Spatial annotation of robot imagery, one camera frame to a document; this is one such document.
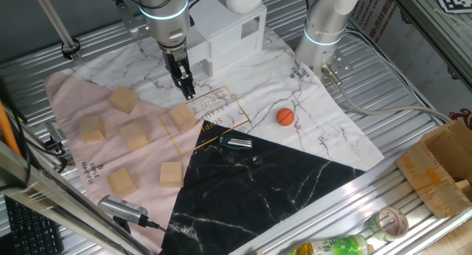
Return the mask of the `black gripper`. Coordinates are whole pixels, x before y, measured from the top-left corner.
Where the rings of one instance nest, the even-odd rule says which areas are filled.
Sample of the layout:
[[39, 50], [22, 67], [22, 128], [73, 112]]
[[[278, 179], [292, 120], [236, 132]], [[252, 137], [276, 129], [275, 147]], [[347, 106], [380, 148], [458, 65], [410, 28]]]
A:
[[165, 49], [162, 54], [175, 86], [181, 90], [186, 100], [193, 99], [195, 89], [187, 50], [182, 48], [176, 50]]

